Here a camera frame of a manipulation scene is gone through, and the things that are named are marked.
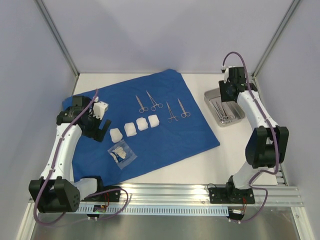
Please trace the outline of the straight scissors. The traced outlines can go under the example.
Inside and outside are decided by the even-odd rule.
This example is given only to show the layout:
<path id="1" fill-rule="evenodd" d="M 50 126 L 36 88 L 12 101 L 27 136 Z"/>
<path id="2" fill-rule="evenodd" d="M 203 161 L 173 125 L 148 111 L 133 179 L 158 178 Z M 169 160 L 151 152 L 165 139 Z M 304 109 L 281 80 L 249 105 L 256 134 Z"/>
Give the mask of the straight scissors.
<path id="1" fill-rule="evenodd" d="M 138 104 L 139 104 L 139 106 L 140 106 L 139 112 L 140 112 L 140 113 L 147 112 L 149 109 L 148 109 L 147 107 L 143 106 L 140 98 L 139 98 L 137 95 L 136 95 L 135 97 L 136 97 L 136 100 L 137 100 L 137 102 L 138 102 Z"/>

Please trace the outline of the long hemostat forceps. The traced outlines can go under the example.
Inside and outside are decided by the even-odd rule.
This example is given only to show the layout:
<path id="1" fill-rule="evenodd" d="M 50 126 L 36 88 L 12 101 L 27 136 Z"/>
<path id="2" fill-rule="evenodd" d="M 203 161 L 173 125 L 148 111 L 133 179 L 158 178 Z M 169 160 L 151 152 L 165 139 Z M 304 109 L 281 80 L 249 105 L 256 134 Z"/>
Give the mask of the long hemostat forceps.
<path id="1" fill-rule="evenodd" d="M 157 108 L 162 109 L 163 108 L 163 104 L 162 103 L 157 103 L 153 97 L 150 95 L 150 93 L 148 91 L 146 91 L 151 103 L 152 103 L 152 107 L 150 108 L 153 112 L 155 112 L 157 110 Z"/>

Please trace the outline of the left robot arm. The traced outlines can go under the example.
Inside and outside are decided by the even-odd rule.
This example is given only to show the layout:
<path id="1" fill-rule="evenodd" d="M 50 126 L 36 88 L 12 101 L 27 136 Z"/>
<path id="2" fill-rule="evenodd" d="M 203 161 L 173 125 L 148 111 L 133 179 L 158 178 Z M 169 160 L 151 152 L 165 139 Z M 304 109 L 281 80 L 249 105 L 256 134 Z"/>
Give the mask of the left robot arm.
<path id="1" fill-rule="evenodd" d="M 98 96 L 73 96 L 71 106 L 56 117 L 56 135 L 49 160 L 39 179 L 31 180 L 29 192 L 40 213 L 74 213 L 82 200 L 98 201 L 105 188 L 99 176 L 74 180 L 73 157 L 80 137 L 101 143 L 111 124 L 106 120 L 100 128 L 109 105 Z"/>

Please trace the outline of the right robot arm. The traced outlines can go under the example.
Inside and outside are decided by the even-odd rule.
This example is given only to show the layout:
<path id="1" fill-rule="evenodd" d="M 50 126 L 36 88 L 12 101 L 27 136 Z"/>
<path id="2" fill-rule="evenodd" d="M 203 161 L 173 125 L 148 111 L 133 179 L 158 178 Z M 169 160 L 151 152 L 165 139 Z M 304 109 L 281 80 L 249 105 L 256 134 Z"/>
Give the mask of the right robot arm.
<path id="1" fill-rule="evenodd" d="M 245 163 L 232 175 L 225 190 L 225 196 L 232 203 L 238 202 L 244 194 L 252 192 L 252 183 L 261 174 L 276 175 L 284 161 L 289 130 L 268 114 L 262 104 L 258 89 L 246 77 L 241 66 L 222 66 L 224 79 L 219 81 L 222 102 L 235 102 L 244 111 L 252 128 L 245 147 Z"/>

